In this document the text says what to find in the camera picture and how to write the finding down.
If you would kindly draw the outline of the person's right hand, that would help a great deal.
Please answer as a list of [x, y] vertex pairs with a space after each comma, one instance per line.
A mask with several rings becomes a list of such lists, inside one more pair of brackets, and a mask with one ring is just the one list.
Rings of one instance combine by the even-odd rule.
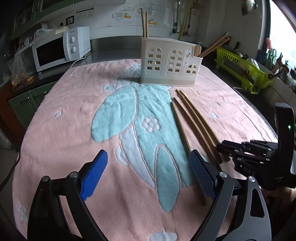
[[280, 206], [288, 206], [295, 200], [295, 188], [280, 187], [272, 191], [261, 188], [261, 192], [266, 204], [274, 202]]

